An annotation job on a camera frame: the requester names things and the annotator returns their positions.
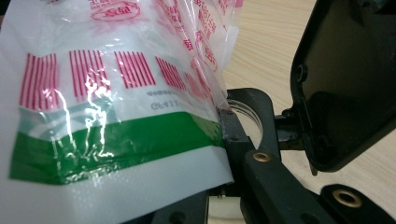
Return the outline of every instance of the plastic bag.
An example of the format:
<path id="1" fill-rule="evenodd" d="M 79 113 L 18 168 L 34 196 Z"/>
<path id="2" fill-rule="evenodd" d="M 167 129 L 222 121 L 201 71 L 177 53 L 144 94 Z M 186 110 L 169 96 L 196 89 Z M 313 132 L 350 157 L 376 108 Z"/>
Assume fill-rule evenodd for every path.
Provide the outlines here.
<path id="1" fill-rule="evenodd" d="M 216 108 L 234 13 L 227 0 L 13 0 L 5 223 L 118 223 L 231 182 Z"/>

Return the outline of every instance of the white plastic bag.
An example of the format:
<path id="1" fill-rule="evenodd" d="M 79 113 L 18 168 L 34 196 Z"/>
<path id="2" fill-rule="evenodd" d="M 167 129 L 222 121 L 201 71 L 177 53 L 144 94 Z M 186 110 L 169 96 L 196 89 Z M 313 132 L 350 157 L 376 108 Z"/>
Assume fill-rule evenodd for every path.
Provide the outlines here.
<path id="1" fill-rule="evenodd" d="M 4 223 L 119 223 L 231 182 L 216 108 L 234 9 L 13 0 L 0 33 Z"/>

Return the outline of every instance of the metal screw insert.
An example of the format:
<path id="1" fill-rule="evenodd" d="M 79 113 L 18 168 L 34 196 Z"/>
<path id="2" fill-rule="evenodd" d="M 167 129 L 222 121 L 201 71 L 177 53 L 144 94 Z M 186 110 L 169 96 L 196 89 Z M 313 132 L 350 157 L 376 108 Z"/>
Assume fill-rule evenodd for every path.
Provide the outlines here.
<path id="1" fill-rule="evenodd" d="M 336 189 L 332 192 L 332 196 L 335 200 L 345 206 L 358 208 L 361 207 L 361 199 L 354 193 L 344 190 Z"/>
<path id="2" fill-rule="evenodd" d="M 253 158 L 256 161 L 261 161 L 261 162 L 270 161 L 272 159 L 270 155 L 263 152 L 254 153 Z"/>

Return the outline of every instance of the table surface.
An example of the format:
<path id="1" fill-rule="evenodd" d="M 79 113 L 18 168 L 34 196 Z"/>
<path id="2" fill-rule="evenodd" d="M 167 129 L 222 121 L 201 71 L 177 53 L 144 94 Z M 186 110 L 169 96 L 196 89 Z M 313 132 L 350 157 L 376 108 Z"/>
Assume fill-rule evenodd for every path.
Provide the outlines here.
<path id="1" fill-rule="evenodd" d="M 233 57 L 224 71 L 227 89 L 252 87 L 265 91 L 273 100 L 276 114 L 290 108 L 291 62 L 315 2 L 246 0 Z M 318 193 L 325 185 L 344 184 L 364 193 L 396 218 L 395 145 L 396 132 L 392 132 L 342 170 L 318 176 L 311 175 L 303 152 L 282 152 L 282 157 L 306 188 Z"/>

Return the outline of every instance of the green stripe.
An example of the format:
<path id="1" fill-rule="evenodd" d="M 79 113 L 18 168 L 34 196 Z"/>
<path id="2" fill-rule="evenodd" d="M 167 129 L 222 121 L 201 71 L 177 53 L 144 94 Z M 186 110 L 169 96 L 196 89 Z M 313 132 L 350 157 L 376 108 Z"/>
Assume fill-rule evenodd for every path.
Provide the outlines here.
<path id="1" fill-rule="evenodd" d="M 107 124 L 57 141 L 18 133 L 9 177 L 65 185 L 207 146 L 223 147 L 220 126 L 186 112 Z"/>

